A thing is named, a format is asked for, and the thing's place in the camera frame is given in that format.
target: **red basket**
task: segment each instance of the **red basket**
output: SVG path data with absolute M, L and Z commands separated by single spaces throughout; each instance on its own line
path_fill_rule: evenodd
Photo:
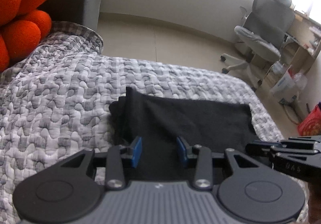
M 321 110 L 317 104 L 313 111 L 298 125 L 301 136 L 320 135 L 321 133 Z

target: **gray white quilt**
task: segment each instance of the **gray white quilt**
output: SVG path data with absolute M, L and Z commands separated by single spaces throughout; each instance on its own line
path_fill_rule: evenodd
M 19 222 L 12 193 L 23 179 L 81 149 L 108 150 L 113 134 L 109 104 L 125 95 L 126 86 L 160 97 L 249 104 L 260 139 L 282 139 L 243 81 L 202 69 L 102 56 L 102 49 L 94 31 L 54 22 L 28 58 L 0 74 L 1 223 Z M 102 180 L 98 172 L 96 181 Z

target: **chair wheel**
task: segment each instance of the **chair wheel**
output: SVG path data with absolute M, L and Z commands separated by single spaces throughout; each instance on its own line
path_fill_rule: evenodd
M 227 74 L 229 72 L 229 70 L 227 70 L 226 68 L 222 69 L 222 74 Z

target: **gray sofa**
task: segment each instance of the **gray sofa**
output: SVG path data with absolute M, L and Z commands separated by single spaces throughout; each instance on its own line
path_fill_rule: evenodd
M 38 9 L 53 21 L 70 21 L 97 31 L 101 0 L 47 0 Z

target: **black round pad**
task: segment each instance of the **black round pad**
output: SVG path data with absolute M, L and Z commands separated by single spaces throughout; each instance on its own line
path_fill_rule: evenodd
M 242 169 L 220 185 L 218 199 L 236 216 L 255 223 L 296 218 L 305 197 L 301 187 L 270 169 Z
M 34 223 L 66 223 L 92 211 L 101 189 L 91 178 L 62 176 L 28 178 L 13 193 L 21 218 Z

